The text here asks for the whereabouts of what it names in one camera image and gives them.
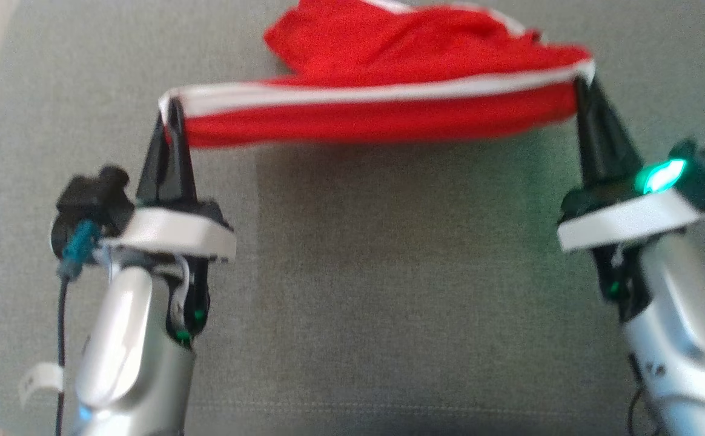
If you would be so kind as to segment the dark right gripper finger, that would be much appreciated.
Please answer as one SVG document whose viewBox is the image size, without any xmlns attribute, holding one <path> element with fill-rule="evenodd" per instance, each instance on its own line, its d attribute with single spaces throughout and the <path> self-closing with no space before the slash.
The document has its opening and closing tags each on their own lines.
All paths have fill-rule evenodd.
<svg viewBox="0 0 705 436">
<path fill-rule="evenodd" d="M 601 99 L 595 85 L 585 78 L 574 82 L 577 103 L 578 149 L 583 185 L 598 185 L 611 173 Z"/>
<path fill-rule="evenodd" d="M 621 117 L 607 98 L 600 80 L 596 78 L 592 84 L 596 86 L 597 94 L 601 99 L 604 136 L 607 143 L 608 157 L 610 158 L 611 173 L 602 183 L 634 176 L 643 166 L 643 160 L 641 160 Z"/>
</svg>

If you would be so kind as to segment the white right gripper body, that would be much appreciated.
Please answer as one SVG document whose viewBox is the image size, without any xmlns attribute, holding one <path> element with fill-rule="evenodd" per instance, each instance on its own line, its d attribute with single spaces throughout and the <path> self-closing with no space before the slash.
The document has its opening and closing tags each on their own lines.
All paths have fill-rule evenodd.
<svg viewBox="0 0 705 436">
<path fill-rule="evenodd" d="M 575 188 L 563 197 L 561 210 L 557 237 L 564 252 L 646 239 L 705 219 L 705 209 L 674 188 L 621 201 Z"/>
</svg>

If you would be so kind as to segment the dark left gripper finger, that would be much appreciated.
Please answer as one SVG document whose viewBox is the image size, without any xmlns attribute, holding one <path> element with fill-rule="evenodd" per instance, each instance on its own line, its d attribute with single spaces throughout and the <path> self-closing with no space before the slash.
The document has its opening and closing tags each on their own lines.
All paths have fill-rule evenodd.
<svg viewBox="0 0 705 436">
<path fill-rule="evenodd" d="M 170 139 L 172 144 L 170 199 L 197 202 L 194 168 L 190 156 L 184 109 L 180 100 L 170 100 Z"/>
<path fill-rule="evenodd" d="M 158 114 L 137 185 L 137 204 L 171 204 L 174 201 L 162 192 L 173 160 L 172 144 L 168 140 L 162 116 Z"/>
</svg>

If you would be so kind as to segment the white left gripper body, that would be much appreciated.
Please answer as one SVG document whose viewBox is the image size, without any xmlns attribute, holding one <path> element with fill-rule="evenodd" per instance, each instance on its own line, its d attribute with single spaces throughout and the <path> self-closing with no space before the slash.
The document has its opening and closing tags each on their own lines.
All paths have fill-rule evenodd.
<svg viewBox="0 0 705 436">
<path fill-rule="evenodd" d="M 137 208 L 120 235 L 101 245 L 201 259 L 234 260 L 237 254 L 236 236 L 221 223 L 161 207 Z"/>
</svg>

